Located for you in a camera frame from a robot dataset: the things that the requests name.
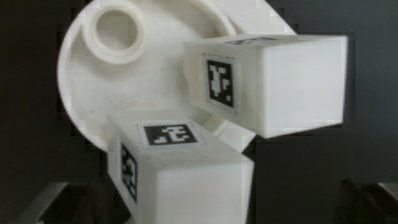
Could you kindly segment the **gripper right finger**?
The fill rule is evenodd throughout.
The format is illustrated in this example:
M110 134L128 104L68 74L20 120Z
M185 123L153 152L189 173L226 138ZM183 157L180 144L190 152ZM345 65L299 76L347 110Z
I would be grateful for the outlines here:
M333 224L398 224L398 183L341 181Z

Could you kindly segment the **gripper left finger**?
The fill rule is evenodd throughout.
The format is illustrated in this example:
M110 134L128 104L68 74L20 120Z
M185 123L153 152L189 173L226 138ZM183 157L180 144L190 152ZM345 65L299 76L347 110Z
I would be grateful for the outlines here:
M50 183L11 224L125 224L126 220L116 186L103 179Z

